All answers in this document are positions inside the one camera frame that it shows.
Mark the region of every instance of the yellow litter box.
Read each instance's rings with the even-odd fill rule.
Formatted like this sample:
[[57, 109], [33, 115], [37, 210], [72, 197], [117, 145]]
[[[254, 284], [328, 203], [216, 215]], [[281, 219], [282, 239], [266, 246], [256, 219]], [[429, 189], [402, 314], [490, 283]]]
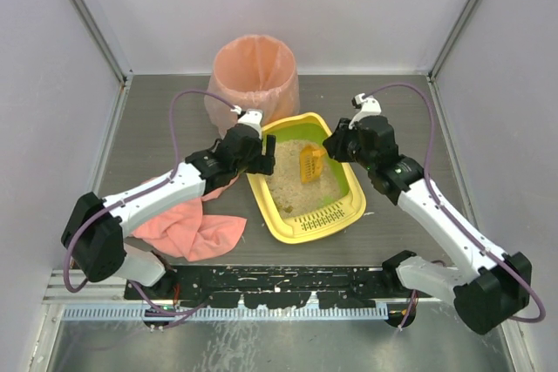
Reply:
[[[313, 112], [280, 119], [264, 126], [262, 132], [264, 135], [274, 134], [277, 143], [292, 139], [306, 139], [319, 145], [331, 135], [330, 128], [322, 117]], [[349, 164], [338, 163], [327, 156], [323, 158], [324, 163], [330, 165], [343, 197], [316, 211], [292, 218], [282, 218], [277, 211], [265, 176], [261, 174], [248, 175], [252, 192], [269, 231], [279, 241], [298, 244], [322, 239], [343, 230], [358, 220], [364, 213], [366, 198]]]

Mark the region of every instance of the yellow scoop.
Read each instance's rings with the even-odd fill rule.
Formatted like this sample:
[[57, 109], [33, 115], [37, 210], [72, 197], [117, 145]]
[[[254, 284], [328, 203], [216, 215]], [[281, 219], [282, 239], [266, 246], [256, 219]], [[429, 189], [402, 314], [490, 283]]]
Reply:
[[326, 151], [317, 145], [308, 144], [300, 151], [300, 180], [309, 183], [320, 177], [323, 170], [322, 157]]

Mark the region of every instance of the plastic bag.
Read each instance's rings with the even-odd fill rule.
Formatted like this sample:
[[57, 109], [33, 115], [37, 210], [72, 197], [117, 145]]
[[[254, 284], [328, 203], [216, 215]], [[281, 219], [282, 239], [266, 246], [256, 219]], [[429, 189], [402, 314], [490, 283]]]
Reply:
[[[262, 126], [300, 110], [295, 56], [285, 43], [265, 35], [247, 35], [225, 45], [215, 57], [208, 91], [243, 110], [262, 110]], [[217, 99], [204, 100], [211, 122], [224, 137], [236, 115]]]

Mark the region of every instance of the white wall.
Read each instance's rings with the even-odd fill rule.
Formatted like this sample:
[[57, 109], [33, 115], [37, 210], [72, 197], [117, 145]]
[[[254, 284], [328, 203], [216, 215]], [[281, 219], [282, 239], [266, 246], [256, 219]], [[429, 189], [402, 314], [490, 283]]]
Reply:
[[0, 370], [21, 370], [119, 91], [69, 0], [0, 0]]
[[466, 0], [95, 0], [138, 73], [209, 72], [245, 33], [294, 50], [302, 72], [432, 68]]
[[557, 28], [558, 0], [482, 0], [439, 77], [482, 230], [533, 262], [548, 318], [527, 333], [545, 371], [558, 364]]

